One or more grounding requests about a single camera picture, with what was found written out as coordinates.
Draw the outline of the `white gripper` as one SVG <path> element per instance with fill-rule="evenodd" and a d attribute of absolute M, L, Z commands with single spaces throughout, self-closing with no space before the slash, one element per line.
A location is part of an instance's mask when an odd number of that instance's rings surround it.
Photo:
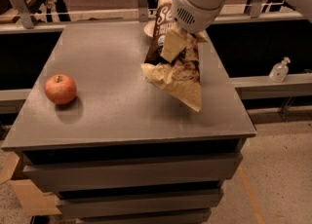
<path fill-rule="evenodd" d="M 172 15 L 181 28 L 167 30 L 161 57 L 171 63 L 185 49 L 187 32 L 196 33 L 198 43 L 208 42 L 209 39 L 202 30 L 212 24 L 223 2 L 224 0 L 174 0 Z"/>

